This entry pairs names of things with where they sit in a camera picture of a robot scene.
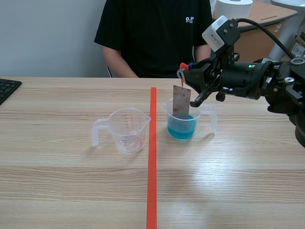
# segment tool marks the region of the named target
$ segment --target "measuring cup with blue liquid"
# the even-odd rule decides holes
[[[167,129],[171,136],[177,139],[187,139],[194,135],[199,118],[202,115],[211,117],[212,130],[217,129],[217,114],[210,105],[201,105],[199,107],[191,107],[188,119],[180,119],[173,116],[173,99],[164,105],[167,112]]]

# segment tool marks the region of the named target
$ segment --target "metal plate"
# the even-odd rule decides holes
[[[190,111],[191,90],[173,86],[173,116],[188,119]]]

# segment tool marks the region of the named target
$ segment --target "measuring cup handle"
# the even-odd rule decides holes
[[[92,146],[96,147],[99,144],[99,131],[109,129],[109,118],[99,119],[93,123],[92,127]]]
[[[209,115],[211,116],[211,124],[213,131],[217,131],[217,114],[216,111],[212,106],[209,105],[203,105],[200,106],[201,108],[201,114],[202,115]]]

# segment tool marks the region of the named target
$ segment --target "red tape line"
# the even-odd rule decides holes
[[[157,229],[157,88],[151,89],[146,229]]]

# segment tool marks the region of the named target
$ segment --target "table surface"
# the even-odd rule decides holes
[[[286,19],[296,15],[296,13],[297,12],[295,10],[263,3],[260,1],[254,1],[252,4],[249,19],[260,23],[263,26],[267,26],[285,21]],[[244,22],[241,22],[238,25],[241,30],[254,28],[254,26]]]
[[[178,141],[162,109],[178,79],[10,79],[22,86],[0,106],[1,228],[146,228],[148,135],[128,155],[107,131],[92,148],[91,127],[124,107],[149,114],[152,86],[159,229],[304,228],[305,149],[264,99],[211,96],[218,132],[203,117]]]
[[[297,6],[297,7],[305,7],[304,6],[304,0],[293,0],[293,1],[287,1],[287,0],[271,0],[271,2],[280,3],[286,6]]]

